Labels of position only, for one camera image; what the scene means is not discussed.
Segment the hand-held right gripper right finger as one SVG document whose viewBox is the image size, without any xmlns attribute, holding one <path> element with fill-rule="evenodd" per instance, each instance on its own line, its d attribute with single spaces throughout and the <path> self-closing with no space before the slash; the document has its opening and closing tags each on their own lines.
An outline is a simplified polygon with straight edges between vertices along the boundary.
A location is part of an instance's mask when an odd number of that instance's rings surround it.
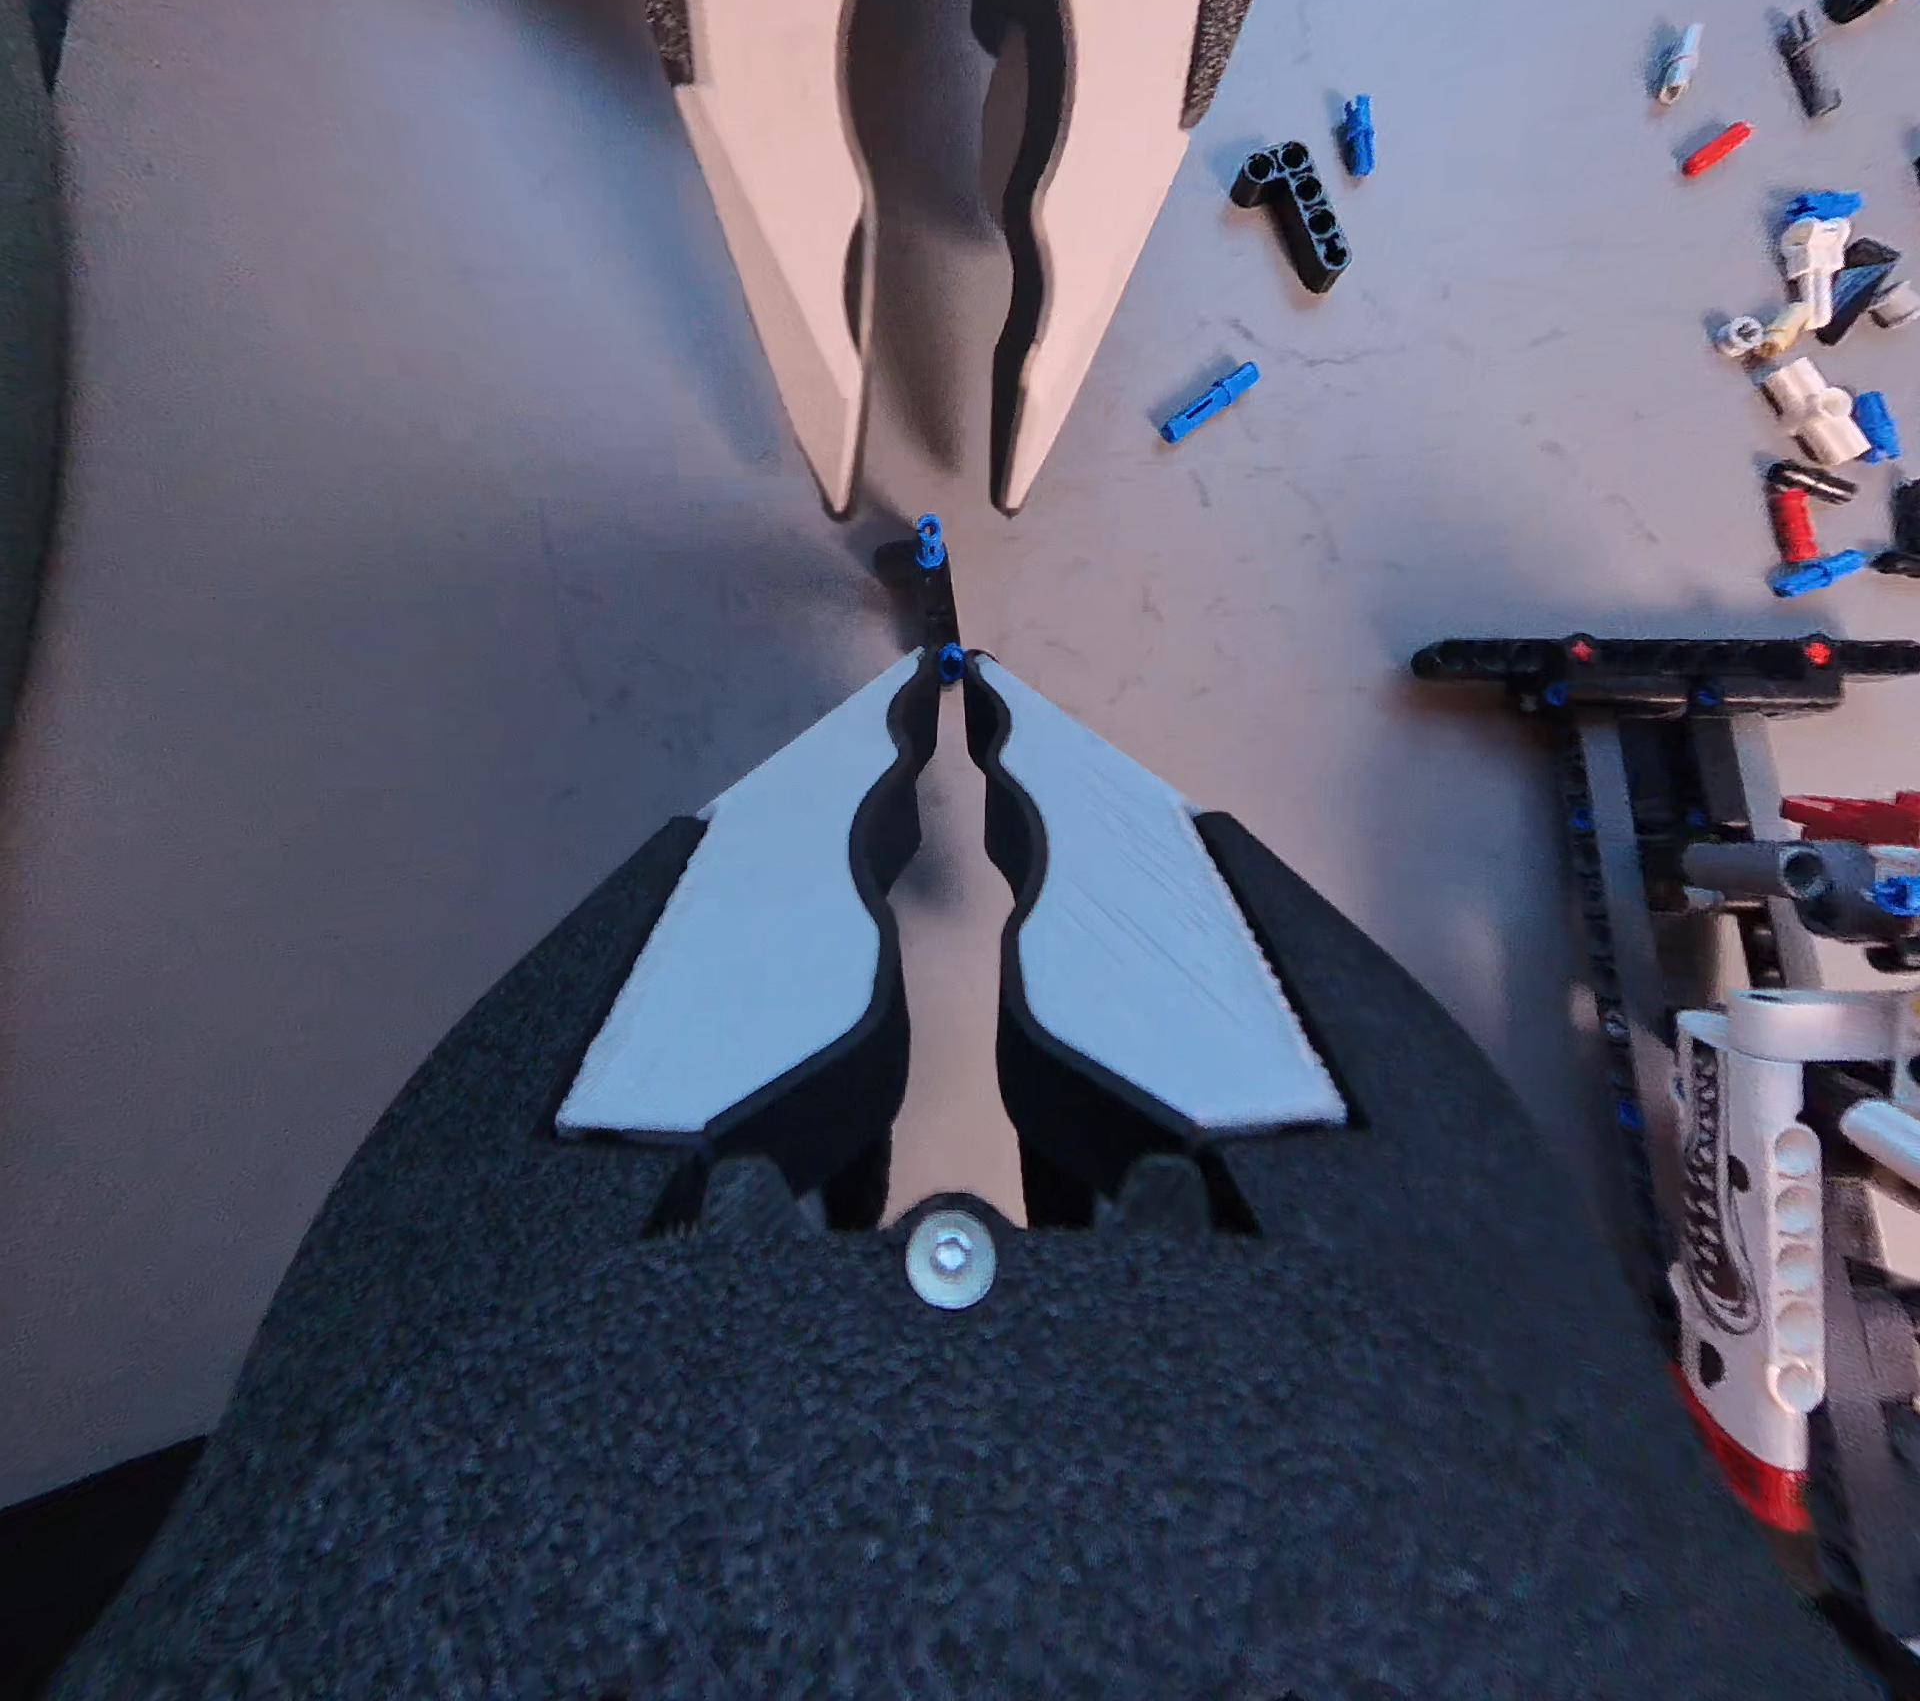
<svg viewBox="0 0 1920 1701">
<path fill-rule="evenodd" d="M 1209 863 L 1201 804 L 1001 656 L 969 656 L 969 736 L 1014 881 L 1015 1032 L 1189 1137 L 1337 1128 L 1347 1100 Z"/>
</svg>

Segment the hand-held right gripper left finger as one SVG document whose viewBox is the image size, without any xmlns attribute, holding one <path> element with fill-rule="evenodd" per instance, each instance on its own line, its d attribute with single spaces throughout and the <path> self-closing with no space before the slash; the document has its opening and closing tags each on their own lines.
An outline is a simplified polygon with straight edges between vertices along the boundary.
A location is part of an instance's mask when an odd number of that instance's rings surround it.
<svg viewBox="0 0 1920 1701">
<path fill-rule="evenodd" d="M 558 1092 L 558 1133 L 707 1137 L 862 1024 L 932 742 L 943 671 L 910 652 L 697 810 L 699 841 Z"/>
</svg>

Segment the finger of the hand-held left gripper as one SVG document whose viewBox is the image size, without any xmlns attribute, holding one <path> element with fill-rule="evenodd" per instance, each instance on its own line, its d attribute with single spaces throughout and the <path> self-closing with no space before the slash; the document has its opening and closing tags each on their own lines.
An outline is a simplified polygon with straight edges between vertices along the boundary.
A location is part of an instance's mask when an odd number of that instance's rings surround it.
<svg viewBox="0 0 1920 1701">
<path fill-rule="evenodd" d="M 841 91 L 851 0 L 691 0 L 673 91 L 780 404 L 831 514 L 857 505 L 876 187 Z"/>
<path fill-rule="evenodd" d="M 993 505 L 1015 514 L 1089 378 L 1131 260 L 1186 162 L 1204 0 L 1031 0 L 1025 140 L 1005 191 L 1015 264 L 993 367 Z"/>
</svg>

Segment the black angled beam piece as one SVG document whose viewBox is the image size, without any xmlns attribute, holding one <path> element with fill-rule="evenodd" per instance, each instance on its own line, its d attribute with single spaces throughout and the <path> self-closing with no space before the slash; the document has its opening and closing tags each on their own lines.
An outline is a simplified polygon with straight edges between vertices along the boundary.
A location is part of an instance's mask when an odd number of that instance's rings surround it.
<svg viewBox="0 0 1920 1701">
<path fill-rule="evenodd" d="M 1332 211 L 1323 170 L 1301 140 L 1240 155 L 1228 200 L 1264 203 L 1273 218 L 1284 248 L 1307 293 L 1326 293 L 1332 278 L 1352 264 L 1337 211 Z"/>
<path fill-rule="evenodd" d="M 903 611 L 903 646 L 918 652 L 918 671 L 932 674 L 932 652 L 949 635 L 962 635 L 962 611 L 953 611 L 953 563 L 918 571 L 916 569 L 916 534 L 882 543 L 871 554 L 876 578 L 887 589 L 895 611 Z"/>
</svg>

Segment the white toy brick truck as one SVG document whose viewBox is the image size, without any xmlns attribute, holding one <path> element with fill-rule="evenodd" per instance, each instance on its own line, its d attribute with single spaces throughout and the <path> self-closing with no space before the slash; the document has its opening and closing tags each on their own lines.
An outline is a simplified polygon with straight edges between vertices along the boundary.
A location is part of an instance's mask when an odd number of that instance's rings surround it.
<svg viewBox="0 0 1920 1701">
<path fill-rule="evenodd" d="M 1642 1297 L 1734 1492 L 1897 1691 L 1920 1657 L 1913 793 L 1778 801 L 1768 717 L 1907 635 L 1444 635 L 1555 730 Z"/>
</svg>

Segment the grey desk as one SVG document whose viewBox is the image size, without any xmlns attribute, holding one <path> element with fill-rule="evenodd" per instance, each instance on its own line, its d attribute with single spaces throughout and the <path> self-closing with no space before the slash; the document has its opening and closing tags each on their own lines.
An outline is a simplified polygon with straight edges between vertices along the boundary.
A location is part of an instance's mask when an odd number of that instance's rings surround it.
<svg viewBox="0 0 1920 1701">
<path fill-rule="evenodd" d="M 1768 593 L 1704 347 L 1787 191 L 1913 244 L 1913 0 L 1825 126 L 1787 0 L 1250 0 L 1015 514 L 969 8 L 851 0 L 841 529 L 642 0 L 75 0 L 9 1501 L 196 1482 L 51 1691 L 1875 1691 L 1587 1239 L 1557 745 L 1410 652 L 1913 646 Z M 1228 200 L 1284 140 L 1326 293 Z M 969 656 L 1201 804 L 1337 1128 L 1015 1032 L 969 674 L 862 1024 L 707 1137 L 556 1128 L 697 810 L 910 656 L 916 514 Z"/>
</svg>

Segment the person's green sweatshirt torso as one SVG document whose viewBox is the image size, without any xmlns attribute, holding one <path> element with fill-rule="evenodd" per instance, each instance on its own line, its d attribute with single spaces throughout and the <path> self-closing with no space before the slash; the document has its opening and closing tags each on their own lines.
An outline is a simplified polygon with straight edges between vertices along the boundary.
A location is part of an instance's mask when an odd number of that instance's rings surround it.
<svg viewBox="0 0 1920 1701">
<path fill-rule="evenodd" d="M 0 736 L 33 671 L 61 449 L 56 0 L 0 0 Z"/>
</svg>

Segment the scattered loose brick pieces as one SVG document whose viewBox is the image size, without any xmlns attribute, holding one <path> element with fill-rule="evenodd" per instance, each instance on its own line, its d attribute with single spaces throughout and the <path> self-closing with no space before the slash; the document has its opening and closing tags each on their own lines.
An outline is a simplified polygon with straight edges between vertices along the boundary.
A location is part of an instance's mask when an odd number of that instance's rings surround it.
<svg viewBox="0 0 1920 1701">
<path fill-rule="evenodd" d="M 1770 53 L 1793 74 L 1805 124 L 1830 124 L 1841 91 L 1825 61 L 1830 27 L 1867 17 L 1897 0 L 1825 0 L 1816 10 L 1778 10 Z M 1913 282 L 1897 278 L 1902 248 L 1856 232 L 1856 187 L 1805 187 L 1778 203 L 1770 264 L 1787 303 L 1760 316 L 1725 316 L 1713 357 L 1734 358 L 1755 394 L 1770 404 L 1793 459 L 1768 462 L 1768 522 L 1770 522 L 1770 600 L 1809 600 L 1846 571 L 1913 571 L 1913 550 L 1825 550 L 1816 505 L 1856 505 L 1846 462 L 1902 462 L 1902 421 L 1879 394 L 1833 383 L 1809 347 L 1833 347 L 1856 319 L 1913 319 Z"/>
</svg>

